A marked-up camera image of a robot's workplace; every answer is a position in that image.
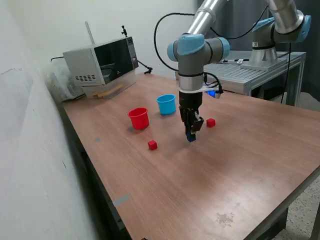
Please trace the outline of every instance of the speckled floor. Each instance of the speckled floor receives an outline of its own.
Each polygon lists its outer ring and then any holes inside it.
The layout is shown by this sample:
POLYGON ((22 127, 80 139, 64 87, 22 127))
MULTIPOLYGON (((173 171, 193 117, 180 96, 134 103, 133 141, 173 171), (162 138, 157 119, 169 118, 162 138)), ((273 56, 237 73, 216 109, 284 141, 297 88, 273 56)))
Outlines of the speckled floor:
MULTIPOLYGON (((308 93, 301 93, 301 108, 320 112, 320 102, 308 93)), ((320 202, 320 177, 318 177, 289 207, 286 229, 274 240, 309 240, 320 202)))

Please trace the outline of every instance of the red cube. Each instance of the red cube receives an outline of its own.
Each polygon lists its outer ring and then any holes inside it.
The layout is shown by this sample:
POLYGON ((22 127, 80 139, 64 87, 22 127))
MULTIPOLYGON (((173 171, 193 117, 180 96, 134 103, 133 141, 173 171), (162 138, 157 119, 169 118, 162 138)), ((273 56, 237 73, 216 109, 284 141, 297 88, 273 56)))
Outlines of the red cube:
POLYGON ((207 126, 208 128, 213 128, 215 125, 216 125, 216 120, 214 120, 213 118, 209 118, 209 119, 206 121, 206 126, 207 126))
POLYGON ((155 150, 158 148, 157 142, 155 140, 149 141, 148 146, 150 150, 155 150))

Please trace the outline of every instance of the table stain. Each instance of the table stain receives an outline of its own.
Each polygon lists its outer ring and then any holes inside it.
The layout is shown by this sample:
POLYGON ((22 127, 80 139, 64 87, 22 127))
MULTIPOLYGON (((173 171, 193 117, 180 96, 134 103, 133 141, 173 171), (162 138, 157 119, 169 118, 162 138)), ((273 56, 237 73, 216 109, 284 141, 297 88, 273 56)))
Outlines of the table stain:
POLYGON ((230 215, 227 214, 219 214, 217 213, 217 219, 216 222, 222 225, 223 228, 225 227, 232 227, 232 224, 234 223, 234 213, 231 212, 230 215))

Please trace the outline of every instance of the tape mark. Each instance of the tape mark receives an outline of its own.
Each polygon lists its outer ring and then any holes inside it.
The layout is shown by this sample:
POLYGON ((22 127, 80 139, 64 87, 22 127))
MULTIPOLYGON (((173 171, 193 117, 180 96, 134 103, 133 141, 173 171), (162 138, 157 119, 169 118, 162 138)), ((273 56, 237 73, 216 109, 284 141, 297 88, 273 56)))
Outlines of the tape mark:
POLYGON ((129 200, 129 195, 124 195, 123 197, 119 198, 118 200, 113 202, 113 205, 115 207, 118 207, 120 204, 124 203, 125 201, 129 200))
POLYGON ((0 73, 0 76, 1 76, 1 75, 4 75, 4 74, 7 74, 7 73, 9 73, 9 72, 11 72, 11 71, 21 72, 21 71, 22 71, 22 68, 18 68, 18 69, 16 69, 16 68, 10 68, 10 69, 8 69, 7 71, 1 72, 1 73, 0 73))

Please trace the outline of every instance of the black table leg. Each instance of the black table leg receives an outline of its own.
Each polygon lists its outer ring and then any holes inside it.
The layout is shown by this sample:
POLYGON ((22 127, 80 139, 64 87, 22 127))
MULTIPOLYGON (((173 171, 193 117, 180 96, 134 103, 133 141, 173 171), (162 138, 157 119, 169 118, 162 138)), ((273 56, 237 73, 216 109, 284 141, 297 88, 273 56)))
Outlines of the black table leg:
POLYGON ((316 213, 310 240, 320 240, 320 204, 316 213))
POLYGON ((257 240, 271 240, 285 229, 287 225, 288 210, 289 208, 287 208, 274 222, 274 224, 265 233, 258 237, 257 240))

